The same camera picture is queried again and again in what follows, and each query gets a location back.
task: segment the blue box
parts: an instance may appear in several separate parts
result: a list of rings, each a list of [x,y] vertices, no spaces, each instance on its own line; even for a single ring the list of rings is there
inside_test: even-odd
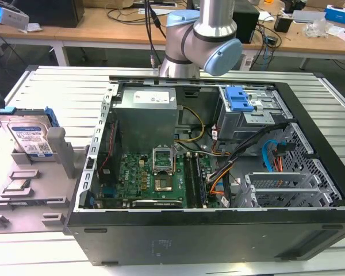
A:
[[[326,12],[325,18],[327,20],[345,24],[345,8],[336,9],[332,5],[327,5],[325,12]]]

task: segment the metal workbench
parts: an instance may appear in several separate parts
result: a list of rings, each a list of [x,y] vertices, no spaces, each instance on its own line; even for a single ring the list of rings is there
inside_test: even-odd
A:
[[[6,97],[6,103],[17,108],[53,108],[59,124],[66,130],[66,140],[82,148],[91,140],[109,75],[151,76],[156,75],[156,71],[33,68],[25,71]],[[311,73],[243,71],[230,72],[220,78],[288,83],[345,164],[345,99],[326,79]],[[9,150],[10,141],[0,129],[0,179],[12,162]],[[0,274],[13,271],[16,275],[39,271],[46,275],[64,275],[65,271],[81,271],[82,275],[313,275],[313,271],[318,271],[317,275],[345,275],[345,239],[306,262],[93,267],[72,236],[59,232],[0,235]]]

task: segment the hard drive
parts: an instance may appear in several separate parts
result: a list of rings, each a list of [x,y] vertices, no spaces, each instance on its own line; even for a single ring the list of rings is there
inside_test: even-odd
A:
[[[46,135],[50,127],[58,127],[58,121],[51,108],[0,109],[0,127],[15,140],[17,152],[26,153],[31,160],[50,158],[53,155]]]

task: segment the motherboard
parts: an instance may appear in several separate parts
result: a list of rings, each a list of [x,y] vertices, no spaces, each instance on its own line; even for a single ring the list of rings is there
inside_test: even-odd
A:
[[[156,172],[154,163],[171,165],[172,171]],[[123,154],[117,184],[103,183],[99,199],[103,208],[201,208],[208,203],[205,180],[212,170],[208,155],[174,154],[171,160],[166,155]]]

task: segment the ram slot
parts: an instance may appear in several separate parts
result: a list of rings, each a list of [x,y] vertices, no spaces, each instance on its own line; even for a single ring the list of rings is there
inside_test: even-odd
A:
[[[202,208],[203,204],[205,203],[204,196],[202,198],[201,194],[201,187],[203,187],[202,175],[201,175],[201,166],[199,157],[194,156],[192,158],[192,173],[193,173],[193,181],[194,181],[194,193],[196,194],[196,201],[197,207]]]
[[[188,208],[196,207],[196,198],[193,191],[193,179],[191,174],[191,159],[184,155],[184,179],[186,188],[186,202]]]

